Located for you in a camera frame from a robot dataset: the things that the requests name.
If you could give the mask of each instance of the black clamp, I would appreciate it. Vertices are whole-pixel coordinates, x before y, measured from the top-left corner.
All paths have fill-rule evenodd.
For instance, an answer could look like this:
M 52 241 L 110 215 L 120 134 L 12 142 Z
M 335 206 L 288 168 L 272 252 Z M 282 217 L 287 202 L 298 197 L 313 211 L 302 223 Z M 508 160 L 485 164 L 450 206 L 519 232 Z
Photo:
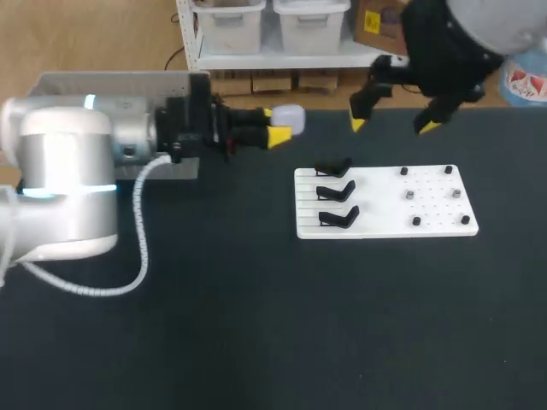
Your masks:
M 225 159 L 239 145 L 268 148 L 270 118 L 262 108 L 233 109 L 211 93 L 209 75 L 190 76 L 190 94 L 168 97 L 155 111 L 157 150 L 173 163 L 200 156 L 203 146 L 220 151 Z
M 321 226 L 336 226 L 348 229 L 356 221 L 357 216 L 359 216 L 359 207 L 355 205 L 346 216 L 339 216 L 330 212 L 319 212 L 319 221 Z
M 352 165 L 353 161 L 351 158 L 346 158 L 341 163 L 336 165 L 316 165 L 315 176 L 342 178 L 350 170 Z
M 346 202 L 356 188 L 356 181 L 351 180 L 343 190 L 332 190 L 326 186 L 318 186 L 315 189 L 319 201 Z
M 363 88 L 350 97 L 350 119 L 357 132 L 372 116 L 374 106 L 381 98 L 392 97 L 394 85 L 418 85 L 415 71 L 408 63 L 394 63 L 395 56 L 377 57 L 368 72 Z M 451 116 L 463 103 L 476 103 L 485 95 L 484 84 L 471 89 L 446 92 L 434 97 L 426 109 L 415 118 L 414 129 L 418 134 L 427 132 L 450 121 Z

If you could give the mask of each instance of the cardboard box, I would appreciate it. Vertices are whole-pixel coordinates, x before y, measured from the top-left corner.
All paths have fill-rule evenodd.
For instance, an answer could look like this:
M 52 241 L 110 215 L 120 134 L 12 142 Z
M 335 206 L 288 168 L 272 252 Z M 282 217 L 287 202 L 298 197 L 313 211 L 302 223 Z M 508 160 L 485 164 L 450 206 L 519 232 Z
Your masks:
M 356 17 L 355 41 L 393 54 L 407 55 L 401 12 L 405 0 L 361 0 Z
M 332 68 L 301 70 L 298 73 L 298 89 L 333 93 L 338 87 L 338 70 Z
M 290 91 L 291 70 L 255 70 L 252 72 L 253 92 Z
M 213 94 L 221 97 L 248 96 L 251 93 L 250 71 L 227 70 L 211 72 Z

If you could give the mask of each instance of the black table surface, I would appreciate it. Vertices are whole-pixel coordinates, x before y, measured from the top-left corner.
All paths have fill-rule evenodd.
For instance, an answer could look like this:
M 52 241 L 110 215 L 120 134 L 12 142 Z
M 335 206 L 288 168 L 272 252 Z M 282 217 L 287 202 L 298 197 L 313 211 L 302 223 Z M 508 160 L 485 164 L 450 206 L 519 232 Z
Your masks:
M 144 189 L 150 271 L 91 299 L 17 267 L 0 292 L 0 408 L 547 408 L 547 114 L 461 111 L 417 138 L 414 110 L 309 113 L 272 152 L 204 156 L 200 179 Z M 293 172 L 456 164 L 470 238 L 303 241 Z M 131 184 L 120 241 L 50 262 L 81 284 L 138 271 Z

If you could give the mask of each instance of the white block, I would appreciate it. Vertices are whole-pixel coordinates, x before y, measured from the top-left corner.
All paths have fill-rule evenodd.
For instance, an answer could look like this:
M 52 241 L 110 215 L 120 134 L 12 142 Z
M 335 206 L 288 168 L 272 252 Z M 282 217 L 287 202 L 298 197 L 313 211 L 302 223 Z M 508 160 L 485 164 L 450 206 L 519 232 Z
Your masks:
M 479 225 L 458 168 L 446 165 L 407 167 L 352 167 L 341 179 L 316 176 L 313 168 L 294 172 L 297 235 L 301 239 L 364 239 L 382 237 L 468 237 Z M 346 202 L 318 200 L 315 189 L 342 190 L 354 180 L 356 189 Z M 459 197 L 454 191 L 459 190 Z M 413 199 L 407 198 L 409 191 Z M 355 205 L 360 214 L 348 228 L 321 226 L 319 212 L 345 216 Z M 462 218 L 469 217 L 464 225 Z M 413 225 L 414 217 L 421 223 Z

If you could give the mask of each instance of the black peg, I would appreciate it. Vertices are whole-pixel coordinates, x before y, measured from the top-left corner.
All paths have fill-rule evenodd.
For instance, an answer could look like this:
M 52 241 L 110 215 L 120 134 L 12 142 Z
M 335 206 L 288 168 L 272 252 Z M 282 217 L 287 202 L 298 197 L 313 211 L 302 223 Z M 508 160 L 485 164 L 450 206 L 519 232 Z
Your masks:
M 318 186 L 315 193 L 320 201 L 346 202 L 356 188 L 356 181 L 350 181 L 343 190 L 332 190 L 326 186 Z
M 319 212 L 319 221 L 321 226 L 336 226 L 348 229 L 353 225 L 357 216 L 359 216 L 359 207 L 355 205 L 346 216 L 339 216 L 330 212 Z
M 326 164 L 326 165 L 316 165 L 315 166 L 315 175 L 318 177 L 335 177 L 342 178 L 353 165 L 351 158 L 346 158 L 337 165 Z

